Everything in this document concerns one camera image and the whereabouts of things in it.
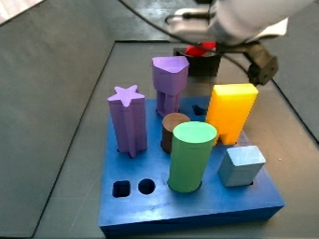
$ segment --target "white robot body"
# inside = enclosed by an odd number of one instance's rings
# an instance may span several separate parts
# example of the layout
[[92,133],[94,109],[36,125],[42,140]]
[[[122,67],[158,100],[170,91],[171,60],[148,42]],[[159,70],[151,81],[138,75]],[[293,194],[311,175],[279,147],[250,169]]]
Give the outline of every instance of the white robot body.
[[170,32],[193,41],[214,40],[237,45],[287,31],[287,17],[314,0],[217,0],[207,20],[183,19],[186,12],[203,13],[207,9],[179,10],[170,22]]

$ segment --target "black cable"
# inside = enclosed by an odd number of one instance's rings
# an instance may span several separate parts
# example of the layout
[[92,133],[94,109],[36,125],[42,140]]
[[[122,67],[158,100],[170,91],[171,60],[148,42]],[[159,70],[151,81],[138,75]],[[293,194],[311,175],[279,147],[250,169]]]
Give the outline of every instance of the black cable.
[[[207,49],[205,48],[199,43],[195,43],[195,42],[191,42],[189,41],[187,39],[185,39],[183,37],[178,36],[178,35],[174,35],[171,33],[169,33],[163,28],[161,28],[155,23],[153,23],[148,19],[146,19],[143,17],[143,15],[123,1],[123,0],[119,0],[119,2],[123,4],[123,6],[148,24],[151,25],[157,30],[159,30],[162,33],[165,33],[166,35],[170,35],[173,38],[175,38],[178,41],[181,41],[182,43],[185,44],[189,44],[189,45],[194,45],[195,47],[198,47],[199,49],[205,49],[213,53],[217,53],[215,50],[213,49]],[[230,56],[222,54],[222,57],[225,59],[227,59],[233,64],[235,64],[238,66],[238,68],[246,73],[246,75],[249,75],[249,71],[246,69],[246,67]]]
[[171,19],[174,19],[175,17],[182,17],[182,15],[175,15],[175,14],[169,15],[169,16],[166,17],[166,19],[165,19],[165,23],[166,23],[166,24],[170,24],[169,21],[170,21]]

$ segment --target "green cylinder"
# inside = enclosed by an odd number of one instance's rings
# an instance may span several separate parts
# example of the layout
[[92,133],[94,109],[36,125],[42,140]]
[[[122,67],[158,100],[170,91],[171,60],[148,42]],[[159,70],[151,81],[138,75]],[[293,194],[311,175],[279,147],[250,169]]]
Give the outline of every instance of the green cylinder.
[[169,186],[178,192],[195,191],[210,159],[217,128],[205,122],[185,122],[174,130]]

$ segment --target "red part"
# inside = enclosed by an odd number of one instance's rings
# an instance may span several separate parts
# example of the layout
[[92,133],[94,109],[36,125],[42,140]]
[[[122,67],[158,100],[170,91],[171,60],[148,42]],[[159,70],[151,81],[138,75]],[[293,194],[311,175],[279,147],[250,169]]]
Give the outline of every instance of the red part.
[[[207,49],[214,49],[217,47],[217,42],[202,42],[201,46]],[[201,57],[209,51],[207,49],[199,49],[195,46],[189,46],[189,48],[186,49],[186,54],[189,56]]]

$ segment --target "purple star prism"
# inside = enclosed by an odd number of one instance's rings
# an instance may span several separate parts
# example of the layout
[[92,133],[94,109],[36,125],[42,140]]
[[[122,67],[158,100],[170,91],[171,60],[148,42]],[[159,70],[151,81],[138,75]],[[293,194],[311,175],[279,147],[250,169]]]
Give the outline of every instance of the purple star prism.
[[127,89],[116,86],[116,94],[107,98],[118,150],[127,152],[131,158],[138,151],[147,150],[144,95],[136,90],[138,85]]

